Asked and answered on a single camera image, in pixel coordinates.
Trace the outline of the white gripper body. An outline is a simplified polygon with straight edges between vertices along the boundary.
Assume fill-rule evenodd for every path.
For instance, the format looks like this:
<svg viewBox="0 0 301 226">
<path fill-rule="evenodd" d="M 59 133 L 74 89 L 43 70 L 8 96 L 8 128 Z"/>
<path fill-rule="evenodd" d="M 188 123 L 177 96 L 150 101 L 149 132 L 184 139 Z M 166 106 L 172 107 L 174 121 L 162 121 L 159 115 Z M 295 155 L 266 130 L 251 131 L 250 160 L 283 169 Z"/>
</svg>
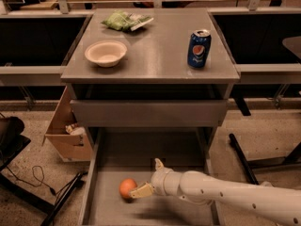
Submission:
<svg viewBox="0 0 301 226">
<path fill-rule="evenodd" d="M 161 196 L 179 196 L 182 174 L 172 169 L 159 169 L 150 179 L 154 192 Z"/>
</svg>

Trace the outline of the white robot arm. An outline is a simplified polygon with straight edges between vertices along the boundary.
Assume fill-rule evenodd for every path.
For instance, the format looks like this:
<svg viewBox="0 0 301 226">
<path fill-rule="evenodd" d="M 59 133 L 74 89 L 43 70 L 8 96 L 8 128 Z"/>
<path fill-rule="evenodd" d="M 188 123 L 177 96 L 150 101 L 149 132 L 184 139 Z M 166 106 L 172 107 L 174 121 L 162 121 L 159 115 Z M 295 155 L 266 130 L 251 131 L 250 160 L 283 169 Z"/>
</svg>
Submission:
<svg viewBox="0 0 301 226">
<path fill-rule="evenodd" d="M 177 172 L 166 168 L 158 158 L 150 182 L 129 191 L 133 199 L 153 194 L 173 196 L 195 204 L 223 202 L 283 226 L 301 226 L 300 190 L 219 180 L 194 170 Z"/>
</svg>

